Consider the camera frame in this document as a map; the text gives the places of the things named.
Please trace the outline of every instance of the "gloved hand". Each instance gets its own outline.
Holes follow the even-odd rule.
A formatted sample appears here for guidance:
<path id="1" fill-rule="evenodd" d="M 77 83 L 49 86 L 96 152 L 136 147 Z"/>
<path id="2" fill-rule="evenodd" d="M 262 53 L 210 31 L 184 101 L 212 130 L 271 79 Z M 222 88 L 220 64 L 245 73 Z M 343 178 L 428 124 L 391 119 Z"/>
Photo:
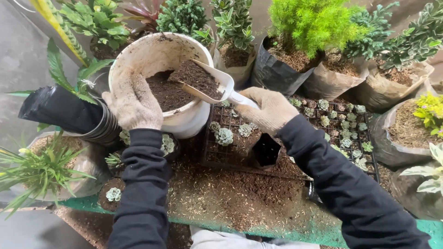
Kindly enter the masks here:
<path id="1" fill-rule="evenodd" d="M 123 129 L 162 127 L 163 112 L 157 99 L 143 75 L 134 73 L 132 68 L 113 79 L 112 91 L 101 96 Z"/>
<path id="2" fill-rule="evenodd" d="M 237 105 L 234 108 L 237 114 L 271 136 L 299 115 L 297 109 L 281 93 L 258 87 L 250 87 L 239 93 L 257 102 L 261 110 L 249 105 Z"/>

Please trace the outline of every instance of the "white bucket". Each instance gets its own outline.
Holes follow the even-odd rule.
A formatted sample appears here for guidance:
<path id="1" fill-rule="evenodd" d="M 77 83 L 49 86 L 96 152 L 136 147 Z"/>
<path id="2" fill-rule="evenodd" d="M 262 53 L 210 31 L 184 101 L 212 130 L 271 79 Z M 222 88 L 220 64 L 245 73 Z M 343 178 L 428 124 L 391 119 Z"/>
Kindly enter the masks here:
<path id="1" fill-rule="evenodd" d="M 131 66 L 135 73 L 145 78 L 157 72 L 177 70 L 180 63 L 195 59 L 214 67 L 209 51 L 191 37 L 171 32 L 150 34 L 127 46 L 116 58 L 109 71 L 109 88 L 112 79 Z M 209 117 L 210 105 L 199 98 L 178 109 L 163 113 L 162 131 L 178 139 L 195 136 Z"/>

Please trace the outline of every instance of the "soil scoop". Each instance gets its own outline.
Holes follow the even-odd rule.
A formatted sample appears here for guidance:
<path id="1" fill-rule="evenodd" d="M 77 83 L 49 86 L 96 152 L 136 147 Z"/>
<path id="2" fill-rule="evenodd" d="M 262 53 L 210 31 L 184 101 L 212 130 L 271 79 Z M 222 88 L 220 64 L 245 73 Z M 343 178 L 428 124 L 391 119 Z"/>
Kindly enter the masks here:
<path id="1" fill-rule="evenodd" d="M 234 105 L 249 105 L 260 109 L 257 103 L 234 91 L 234 80 L 229 74 L 196 60 L 182 62 L 168 80 L 210 104 L 228 100 Z"/>

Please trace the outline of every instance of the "white plastic scoop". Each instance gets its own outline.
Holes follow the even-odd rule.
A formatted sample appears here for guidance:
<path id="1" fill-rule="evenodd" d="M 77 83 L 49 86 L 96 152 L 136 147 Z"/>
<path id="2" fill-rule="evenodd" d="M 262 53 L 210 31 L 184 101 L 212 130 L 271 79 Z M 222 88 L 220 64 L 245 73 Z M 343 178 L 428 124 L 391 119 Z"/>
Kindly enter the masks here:
<path id="1" fill-rule="evenodd" d="M 247 97 L 234 91 L 234 80 L 232 79 L 232 77 L 229 74 L 219 71 L 219 70 L 217 70 L 213 67 L 210 67 L 202 62 L 199 62 L 196 60 L 192 60 L 192 61 L 195 62 L 197 65 L 199 65 L 207 73 L 209 73 L 210 75 L 212 75 L 212 77 L 215 78 L 215 81 L 220 84 L 218 86 L 217 90 L 219 92 L 223 93 L 223 96 L 221 99 L 213 99 L 213 98 L 209 97 L 208 95 L 202 93 L 201 91 L 195 89 L 194 87 L 192 87 L 184 82 L 180 82 L 183 84 L 184 91 L 187 91 L 188 93 L 190 93 L 190 94 L 200 98 L 204 102 L 207 102 L 210 104 L 217 104 L 221 101 L 228 100 L 228 102 L 233 103 L 234 105 L 249 105 L 251 107 L 260 109 L 260 107 L 258 107 L 257 103 L 255 103 L 254 101 L 252 101 L 252 100 L 248 99 Z"/>

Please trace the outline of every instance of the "black sleeve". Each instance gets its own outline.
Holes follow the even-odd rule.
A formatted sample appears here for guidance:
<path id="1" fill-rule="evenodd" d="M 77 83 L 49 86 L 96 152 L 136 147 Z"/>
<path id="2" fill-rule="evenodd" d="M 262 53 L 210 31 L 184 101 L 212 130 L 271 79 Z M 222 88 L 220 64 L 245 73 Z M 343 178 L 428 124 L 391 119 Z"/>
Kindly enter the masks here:
<path id="1" fill-rule="evenodd" d="M 289 156 L 306 174 L 325 206 L 343 221 L 342 234 L 351 249 L 430 249 L 430 236 L 380 185 L 297 115 L 277 134 Z"/>
<path id="2" fill-rule="evenodd" d="M 131 146 L 122 155 L 126 187 L 114 217 L 110 249 L 166 248 L 167 163 L 160 150 L 162 133 L 153 129 L 129 131 Z"/>

